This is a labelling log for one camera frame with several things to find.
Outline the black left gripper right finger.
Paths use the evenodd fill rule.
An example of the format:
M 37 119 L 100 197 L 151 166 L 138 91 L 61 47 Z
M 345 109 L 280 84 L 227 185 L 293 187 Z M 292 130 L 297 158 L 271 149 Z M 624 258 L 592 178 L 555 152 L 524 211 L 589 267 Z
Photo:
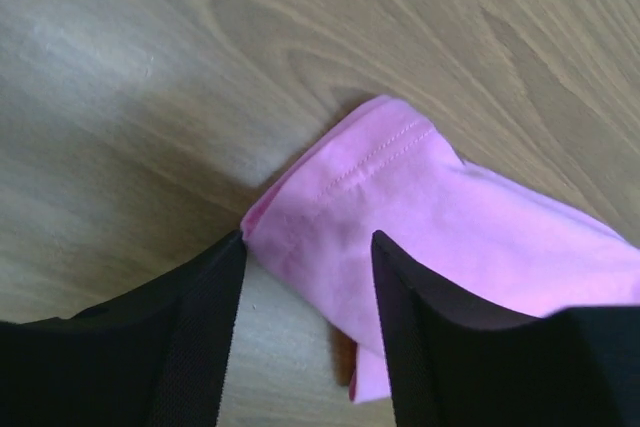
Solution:
M 638 424 L 637 308 L 539 319 L 453 283 L 381 231 L 371 256 L 398 425 Z

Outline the pink t shirt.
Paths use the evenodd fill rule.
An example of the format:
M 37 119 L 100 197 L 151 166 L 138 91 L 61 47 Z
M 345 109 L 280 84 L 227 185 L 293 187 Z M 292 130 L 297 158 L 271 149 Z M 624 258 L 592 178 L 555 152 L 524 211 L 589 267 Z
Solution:
M 639 251 L 591 216 L 458 157 L 407 102 L 376 97 L 293 164 L 241 222 L 256 260 L 357 346 L 349 396 L 387 398 L 371 239 L 498 305 L 541 317 L 635 305 Z

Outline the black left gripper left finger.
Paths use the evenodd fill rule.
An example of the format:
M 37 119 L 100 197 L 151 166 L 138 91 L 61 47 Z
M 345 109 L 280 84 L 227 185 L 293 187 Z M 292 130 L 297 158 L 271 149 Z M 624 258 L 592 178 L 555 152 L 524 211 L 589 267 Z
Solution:
M 213 426 L 246 249 L 229 234 L 75 316 L 1 326 L 5 426 Z

